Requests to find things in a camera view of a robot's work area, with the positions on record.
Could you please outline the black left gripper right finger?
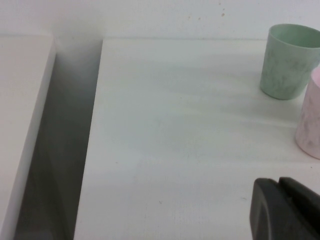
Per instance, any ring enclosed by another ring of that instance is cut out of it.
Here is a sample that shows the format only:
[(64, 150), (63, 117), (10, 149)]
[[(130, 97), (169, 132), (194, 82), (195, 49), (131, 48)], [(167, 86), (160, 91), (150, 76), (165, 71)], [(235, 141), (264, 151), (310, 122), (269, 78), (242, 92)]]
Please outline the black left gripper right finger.
[(300, 221), (319, 240), (320, 195), (291, 177), (280, 177), (278, 184)]

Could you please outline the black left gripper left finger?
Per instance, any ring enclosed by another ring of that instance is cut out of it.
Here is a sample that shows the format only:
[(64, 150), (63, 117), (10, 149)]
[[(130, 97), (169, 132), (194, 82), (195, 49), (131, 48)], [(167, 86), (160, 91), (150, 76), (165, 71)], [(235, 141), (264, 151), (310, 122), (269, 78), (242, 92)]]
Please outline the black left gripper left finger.
[(254, 240), (283, 240), (285, 230), (281, 214), (287, 212), (283, 193), (269, 178), (254, 181), (249, 222)]

